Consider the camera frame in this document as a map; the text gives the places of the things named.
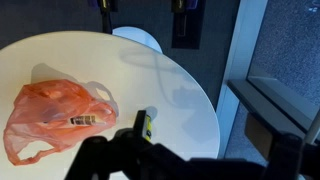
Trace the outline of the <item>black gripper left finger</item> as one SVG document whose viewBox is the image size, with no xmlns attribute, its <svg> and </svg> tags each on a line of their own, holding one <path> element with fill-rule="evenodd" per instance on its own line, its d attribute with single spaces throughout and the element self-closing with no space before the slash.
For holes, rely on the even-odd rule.
<svg viewBox="0 0 320 180">
<path fill-rule="evenodd" d="M 109 180 L 110 173 L 102 165 L 102 151 L 107 139 L 93 136 L 85 139 L 64 180 Z"/>
</svg>

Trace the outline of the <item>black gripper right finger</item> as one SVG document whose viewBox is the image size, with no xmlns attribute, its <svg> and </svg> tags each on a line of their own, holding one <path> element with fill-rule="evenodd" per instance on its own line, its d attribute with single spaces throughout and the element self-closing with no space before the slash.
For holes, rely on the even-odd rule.
<svg viewBox="0 0 320 180">
<path fill-rule="evenodd" d="M 297 180 L 302 160 L 303 141 L 293 134 L 283 134 L 276 143 L 261 180 Z"/>
</svg>

